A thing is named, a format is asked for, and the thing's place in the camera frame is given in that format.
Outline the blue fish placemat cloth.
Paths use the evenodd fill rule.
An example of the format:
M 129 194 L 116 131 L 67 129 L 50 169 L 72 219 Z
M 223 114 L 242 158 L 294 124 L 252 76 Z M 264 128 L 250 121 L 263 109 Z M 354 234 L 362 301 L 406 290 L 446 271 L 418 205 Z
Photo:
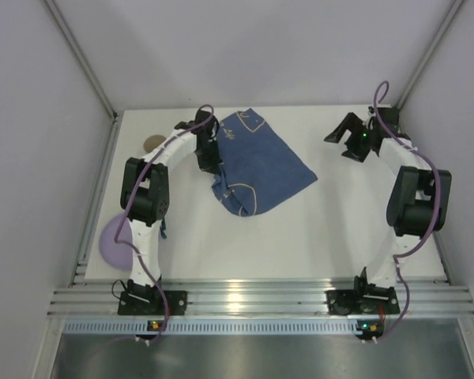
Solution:
M 217 133 L 220 172 L 213 193 L 233 215 L 258 216 L 318 180 L 255 110 L 236 111 Z

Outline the beige paper cup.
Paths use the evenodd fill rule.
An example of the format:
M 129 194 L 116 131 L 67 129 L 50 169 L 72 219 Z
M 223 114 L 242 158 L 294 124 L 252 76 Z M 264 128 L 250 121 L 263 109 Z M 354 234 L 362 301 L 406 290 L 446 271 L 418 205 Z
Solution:
M 166 137 L 164 135 L 155 134 L 150 137 L 147 137 L 143 143 L 143 149 L 146 154 L 149 154 L 159 146 L 161 146 L 165 141 Z

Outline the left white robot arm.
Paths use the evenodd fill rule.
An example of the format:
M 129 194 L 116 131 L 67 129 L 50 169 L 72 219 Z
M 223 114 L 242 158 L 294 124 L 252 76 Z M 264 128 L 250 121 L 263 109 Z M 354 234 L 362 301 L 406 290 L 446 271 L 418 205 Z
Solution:
M 201 171 L 219 174 L 222 165 L 216 135 L 220 123 L 210 105 L 193 121 L 180 122 L 150 153 L 126 161 L 120 205 L 123 216 L 114 241 L 133 253 L 130 279 L 142 287 L 158 287 L 160 226 L 170 206 L 169 175 L 187 156 L 197 157 Z

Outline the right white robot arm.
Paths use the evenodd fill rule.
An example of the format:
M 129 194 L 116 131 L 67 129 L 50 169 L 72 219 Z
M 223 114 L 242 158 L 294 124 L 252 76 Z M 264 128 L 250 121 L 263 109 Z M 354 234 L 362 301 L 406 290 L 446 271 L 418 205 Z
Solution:
M 364 162 L 370 153 L 384 161 L 394 175 L 386 206 L 386 222 L 391 228 L 378 255 L 364 268 L 367 282 L 376 287 L 392 287 L 397 270 L 405 259 L 417 252 L 431 234 L 446 221 L 453 176 L 439 170 L 399 130 L 399 111 L 394 107 L 368 108 L 362 120 L 349 112 L 324 141 L 343 140 L 342 156 Z

